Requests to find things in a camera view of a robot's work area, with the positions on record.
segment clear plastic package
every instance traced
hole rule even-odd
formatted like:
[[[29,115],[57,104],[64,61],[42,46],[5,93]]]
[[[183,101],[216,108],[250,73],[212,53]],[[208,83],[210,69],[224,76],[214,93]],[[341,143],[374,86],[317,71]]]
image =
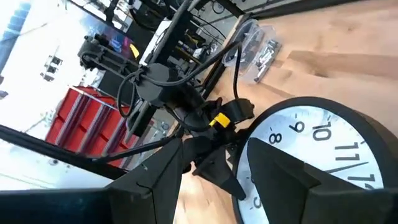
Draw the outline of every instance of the clear plastic package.
[[[275,40],[276,32],[272,26],[258,26],[256,20],[247,22],[251,25],[250,29],[244,27],[245,24],[242,25],[247,32],[244,33],[239,79],[246,83],[258,83],[266,74],[282,45]],[[242,36],[240,30],[237,31],[237,36]],[[223,59],[224,65],[234,67],[237,54],[237,49],[229,51]]]

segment black clock frame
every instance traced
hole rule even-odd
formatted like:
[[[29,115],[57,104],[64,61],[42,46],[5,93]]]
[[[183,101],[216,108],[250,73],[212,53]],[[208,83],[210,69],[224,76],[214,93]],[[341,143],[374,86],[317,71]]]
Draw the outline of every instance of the black clock frame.
[[[347,121],[365,139],[376,159],[383,179],[384,187],[398,187],[398,138],[386,127],[371,117],[359,113],[345,105],[325,98],[304,96],[291,98],[271,106],[260,114],[248,127],[246,140],[239,145],[234,155],[233,173],[236,175],[238,164],[248,138],[253,131],[270,115],[293,106],[314,106],[328,110]],[[232,197],[236,221],[244,223],[239,211],[238,200]]]

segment clock hand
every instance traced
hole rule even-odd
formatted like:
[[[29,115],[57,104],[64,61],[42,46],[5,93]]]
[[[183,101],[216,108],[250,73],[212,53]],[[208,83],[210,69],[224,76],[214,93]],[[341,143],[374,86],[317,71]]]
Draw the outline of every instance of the clock hand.
[[[353,164],[353,165],[349,165],[349,166],[339,167],[339,168],[336,168],[336,169],[325,170],[325,172],[327,172],[328,174],[332,174],[334,172],[339,172],[339,171],[342,171],[342,170],[345,170],[345,169],[350,169],[350,168],[361,166],[361,165],[368,164],[368,163],[369,162],[361,162],[359,164]]]

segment clock face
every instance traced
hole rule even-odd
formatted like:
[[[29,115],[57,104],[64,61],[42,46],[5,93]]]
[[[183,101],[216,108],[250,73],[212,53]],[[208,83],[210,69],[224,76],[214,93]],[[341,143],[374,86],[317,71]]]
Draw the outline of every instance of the clock face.
[[[379,165],[368,142],[342,117],[316,106],[291,106],[270,114],[251,133],[274,147],[320,170],[363,189],[384,187]],[[247,197],[238,200],[244,223],[268,223],[251,180],[247,143],[236,177]]]

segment wooden table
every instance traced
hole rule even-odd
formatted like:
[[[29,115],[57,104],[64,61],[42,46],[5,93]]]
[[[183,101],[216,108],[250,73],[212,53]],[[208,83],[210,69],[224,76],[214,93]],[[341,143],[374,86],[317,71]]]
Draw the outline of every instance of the wooden table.
[[[256,116],[291,97],[320,96],[398,135],[398,1],[360,1],[259,23],[274,26],[283,47],[259,84],[238,83]],[[232,79],[227,69],[210,99],[232,100]],[[175,217],[175,223],[236,223],[230,196],[190,174],[183,176]]]

